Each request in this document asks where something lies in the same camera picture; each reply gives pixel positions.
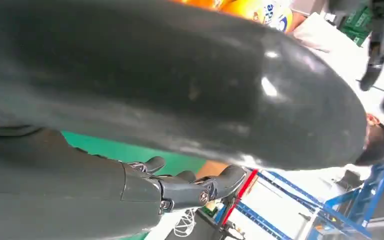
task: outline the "white cloth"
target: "white cloth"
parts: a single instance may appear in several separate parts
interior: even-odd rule
[[[292,35],[326,61],[348,84],[355,85],[366,72],[368,50],[357,46],[317,13],[311,14]]]

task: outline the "green crate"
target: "green crate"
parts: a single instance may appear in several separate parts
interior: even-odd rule
[[[360,17],[355,22],[354,26],[351,27],[351,29],[361,33],[368,32],[371,21],[372,21],[372,11],[370,11],[370,9],[366,7],[364,11],[361,13]]]
[[[366,38],[369,36],[369,32],[359,32],[349,28],[343,28],[341,30],[345,35],[347,35],[351,40],[354,41],[357,46],[361,47]]]
[[[367,8],[366,6],[362,7],[361,9],[357,10],[356,12],[352,13],[347,18],[345,18],[341,28],[351,28],[351,29],[354,28],[354,26],[357,24],[357,22],[359,21],[361,15],[366,10],[366,8]]]

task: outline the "black hair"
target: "black hair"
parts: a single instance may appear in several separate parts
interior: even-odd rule
[[[384,162],[384,125],[370,126],[368,144],[355,161],[357,166],[369,166]]]

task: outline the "glossy black surface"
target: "glossy black surface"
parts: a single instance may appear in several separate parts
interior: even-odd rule
[[[366,130],[295,40],[159,0],[0,0],[0,118],[283,169],[353,162]]]

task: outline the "shelving unit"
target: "shelving unit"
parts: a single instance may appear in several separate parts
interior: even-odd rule
[[[334,197],[325,203],[320,202],[316,197],[305,192],[277,172],[271,171],[268,173],[274,176],[276,180],[282,181],[307,198],[304,199],[289,192],[268,177],[267,173],[257,173],[259,178],[265,180],[316,215],[317,221],[311,223],[313,226],[307,234],[307,240],[318,240],[321,235],[345,235],[352,238],[358,236],[360,239],[371,239],[371,234],[366,230],[366,226],[372,218],[384,191],[384,163],[374,165],[371,168],[370,177],[364,181],[361,187]],[[343,215],[333,209],[334,206],[350,200],[352,200],[352,205],[348,214]],[[237,204],[236,209],[276,239],[292,239],[242,202]]]

